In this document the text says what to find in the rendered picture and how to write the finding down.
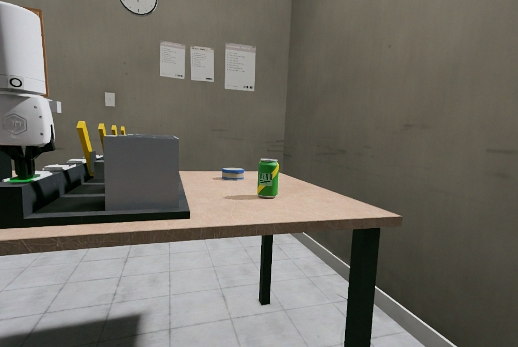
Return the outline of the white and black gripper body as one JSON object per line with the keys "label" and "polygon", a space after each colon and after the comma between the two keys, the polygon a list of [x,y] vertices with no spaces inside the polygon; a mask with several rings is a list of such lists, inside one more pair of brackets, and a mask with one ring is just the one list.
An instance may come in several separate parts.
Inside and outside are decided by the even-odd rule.
{"label": "white and black gripper body", "polygon": [[51,109],[42,96],[0,91],[0,145],[43,146],[55,132]]}

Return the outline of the green drink can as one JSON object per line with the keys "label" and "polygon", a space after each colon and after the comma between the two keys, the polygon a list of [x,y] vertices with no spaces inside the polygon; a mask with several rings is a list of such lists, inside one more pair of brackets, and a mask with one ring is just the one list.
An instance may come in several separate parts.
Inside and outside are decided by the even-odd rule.
{"label": "green drink can", "polygon": [[279,164],[276,159],[261,159],[258,164],[257,194],[261,198],[278,195]]}

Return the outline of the round tin with blue-rimmed lid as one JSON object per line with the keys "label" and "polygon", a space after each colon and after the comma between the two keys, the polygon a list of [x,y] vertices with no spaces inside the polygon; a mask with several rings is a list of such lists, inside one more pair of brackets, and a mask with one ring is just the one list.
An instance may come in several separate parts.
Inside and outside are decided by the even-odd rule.
{"label": "round tin with blue-rimmed lid", "polygon": [[243,180],[244,169],[242,168],[222,168],[222,179],[224,180]]}

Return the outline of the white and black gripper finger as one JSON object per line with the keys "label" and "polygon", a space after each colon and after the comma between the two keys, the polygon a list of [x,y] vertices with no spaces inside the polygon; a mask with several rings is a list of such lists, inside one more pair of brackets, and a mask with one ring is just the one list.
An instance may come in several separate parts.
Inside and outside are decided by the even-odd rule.
{"label": "white and black gripper finger", "polygon": [[23,179],[21,162],[24,160],[24,153],[22,146],[0,145],[0,151],[6,153],[14,160],[15,174],[18,175],[18,179]]}
{"label": "white and black gripper finger", "polygon": [[55,146],[51,137],[49,143],[44,147],[39,146],[26,146],[24,160],[21,162],[22,165],[22,178],[30,179],[35,174],[35,159],[43,152],[54,151]]}

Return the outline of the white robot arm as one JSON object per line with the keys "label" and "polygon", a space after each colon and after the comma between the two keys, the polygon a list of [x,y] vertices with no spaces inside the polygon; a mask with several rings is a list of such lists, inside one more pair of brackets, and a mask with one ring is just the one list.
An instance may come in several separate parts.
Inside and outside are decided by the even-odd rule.
{"label": "white robot arm", "polygon": [[40,19],[0,2],[0,91],[46,94]]}

